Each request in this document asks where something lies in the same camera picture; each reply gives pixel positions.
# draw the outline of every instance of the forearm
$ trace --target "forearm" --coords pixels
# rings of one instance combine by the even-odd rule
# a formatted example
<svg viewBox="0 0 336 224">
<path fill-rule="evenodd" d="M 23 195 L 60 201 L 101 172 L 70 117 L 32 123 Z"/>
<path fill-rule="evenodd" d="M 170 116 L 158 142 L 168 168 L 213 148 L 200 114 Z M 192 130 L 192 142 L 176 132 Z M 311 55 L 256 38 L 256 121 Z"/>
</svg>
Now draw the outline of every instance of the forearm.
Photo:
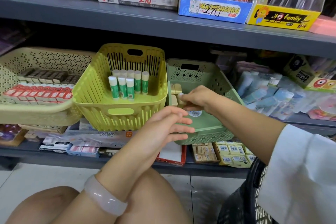
<svg viewBox="0 0 336 224">
<path fill-rule="evenodd" d="M 137 161 L 129 156 L 134 156 L 136 150 L 132 145 L 128 149 L 120 150 L 111 158 L 95 177 L 113 196 L 122 202 L 126 199 L 142 174 L 141 156 L 137 156 Z M 113 224 L 117 219 L 100 208 L 85 191 L 82 191 L 53 222 L 52 224 Z"/>
<path fill-rule="evenodd" d="M 268 164 L 277 139 L 286 124 L 250 109 L 221 95 L 208 103 L 211 112 L 244 145 Z"/>
</svg>

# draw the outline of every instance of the hand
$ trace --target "hand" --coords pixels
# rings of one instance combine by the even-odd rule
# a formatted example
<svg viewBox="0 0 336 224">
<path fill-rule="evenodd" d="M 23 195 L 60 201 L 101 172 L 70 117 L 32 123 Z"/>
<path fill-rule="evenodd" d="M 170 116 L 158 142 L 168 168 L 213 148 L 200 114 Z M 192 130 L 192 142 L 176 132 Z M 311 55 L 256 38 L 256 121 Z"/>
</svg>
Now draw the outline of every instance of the hand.
<svg viewBox="0 0 336 224">
<path fill-rule="evenodd" d="M 219 95 L 207 87 L 201 85 L 189 92 L 180 96 L 181 100 L 186 102 L 184 107 L 187 111 L 204 110 L 211 113 L 210 103 L 216 101 Z"/>
<path fill-rule="evenodd" d="M 192 127 L 176 124 L 191 124 L 193 122 L 191 119 L 183 117 L 187 115 L 188 112 L 181 108 L 166 106 L 153 114 L 137 134 L 122 148 L 125 152 L 136 150 L 138 160 L 144 161 L 140 172 L 144 172 L 151 167 L 158 153 L 167 143 L 188 138 L 187 134 L 173 134 L 174 132 L 195 132 Z"/>
</svg>

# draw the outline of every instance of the bracelet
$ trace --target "bracelet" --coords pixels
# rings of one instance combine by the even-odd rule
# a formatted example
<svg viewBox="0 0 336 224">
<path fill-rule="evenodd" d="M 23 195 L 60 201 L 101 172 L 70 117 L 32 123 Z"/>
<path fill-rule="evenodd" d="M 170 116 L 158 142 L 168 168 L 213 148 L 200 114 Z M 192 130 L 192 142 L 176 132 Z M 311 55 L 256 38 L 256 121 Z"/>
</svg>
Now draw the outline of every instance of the bracelet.
<svg viewBox="0 0 336 224">
<path fill-rule="evenodd" d="M 90 176 L 84 185 L 86 194 L 105 211 L 115 216 L 121 216 L 127 207 L 127 203 L 118 200 L 106 188 L 101 185 L 94 175 Z"/>
</svg>

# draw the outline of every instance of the round sticker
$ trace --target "round sticker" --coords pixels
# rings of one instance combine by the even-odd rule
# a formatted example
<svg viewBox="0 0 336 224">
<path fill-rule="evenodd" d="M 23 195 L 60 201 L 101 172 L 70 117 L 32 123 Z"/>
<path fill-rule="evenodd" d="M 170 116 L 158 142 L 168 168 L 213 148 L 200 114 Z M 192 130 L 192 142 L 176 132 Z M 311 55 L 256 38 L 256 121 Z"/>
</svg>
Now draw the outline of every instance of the round sticker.
<svg viewBox="0 0 336 224">
<path fill-rule="evenodd" d="M 188 113 L 192 117 L 198 117 L 198 116 L 200 116 L 202 114 L 202 111 L 190 111 Z"/>
</svg>

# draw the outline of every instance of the floor tile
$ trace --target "floor tile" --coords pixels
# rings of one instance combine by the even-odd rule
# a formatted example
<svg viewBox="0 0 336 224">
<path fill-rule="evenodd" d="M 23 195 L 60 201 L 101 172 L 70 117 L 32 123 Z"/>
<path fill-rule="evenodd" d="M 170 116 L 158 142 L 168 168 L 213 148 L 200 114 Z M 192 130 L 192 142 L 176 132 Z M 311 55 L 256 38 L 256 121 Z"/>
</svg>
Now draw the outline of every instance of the floor tile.
<svg viewBox="0 0 336 224">
<path fill-rule="evenodd" d="M 179 196 L 184 209 L 193 221 L 193 203 L 191 200 L 191 187 L 189 175 L 164 175 L 162 176 L 170 183 Z"/>
<path fill-rule="evenodd" d="M 0 224 L 4 224 L 15 207 L 32 194 L 57 186 L 81 191 L 86 179 L 97 171 L 19 163 L 0 188 Z"/>
<path fill-rule="evenodd" d="M 244 179 L 191 176 L 194 224 L 216 224 L 223 202 Z"/>
<path fill-rule="evenodd" d="M 7 178 L 11 175 L 12 171 L 3 171 L 0 170 L 0 188 L 2 184 L 7 180 Z"/>
</svg>

